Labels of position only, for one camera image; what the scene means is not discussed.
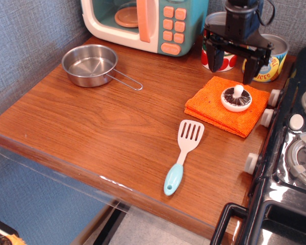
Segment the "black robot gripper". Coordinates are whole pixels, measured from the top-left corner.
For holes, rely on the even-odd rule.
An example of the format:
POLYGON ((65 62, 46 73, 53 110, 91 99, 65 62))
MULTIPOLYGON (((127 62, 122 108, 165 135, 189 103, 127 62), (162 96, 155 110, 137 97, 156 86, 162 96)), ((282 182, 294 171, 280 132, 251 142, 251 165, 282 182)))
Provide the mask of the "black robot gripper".
POLYGON ((223 65, 224 52, 246 59, 243 84, 248 85, 261 68, 268 64, 274 44, 259 33, 261 25, 268 26, 274 19, 262 20, 263 1, 226 1, 225 24, 206 26, 209 69, 217 72, 223 65))

